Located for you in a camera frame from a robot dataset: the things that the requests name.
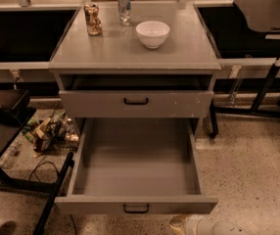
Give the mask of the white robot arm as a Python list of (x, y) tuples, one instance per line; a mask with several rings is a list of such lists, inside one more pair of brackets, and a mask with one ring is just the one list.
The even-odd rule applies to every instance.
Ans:
[(250, 235), (237, 224), (212, 221), (199, 214), (177, 215), (169, 224), (175, 235)]

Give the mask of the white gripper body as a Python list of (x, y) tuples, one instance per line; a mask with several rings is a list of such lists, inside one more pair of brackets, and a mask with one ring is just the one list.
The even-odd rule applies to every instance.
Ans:
[(185, 235), (205, 235), (204, 229), (201, 226), (201, 221), (204, 219), (202, 215), (193, 214), (186, 217), (183, 224)]

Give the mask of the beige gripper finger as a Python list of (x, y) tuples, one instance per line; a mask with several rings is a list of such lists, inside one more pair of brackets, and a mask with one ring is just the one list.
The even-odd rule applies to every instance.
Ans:
[(184, 231), (186, 218), (186, 215), (177, 215), (170, 220), (169, 225), (175, 235), (186, 235)]

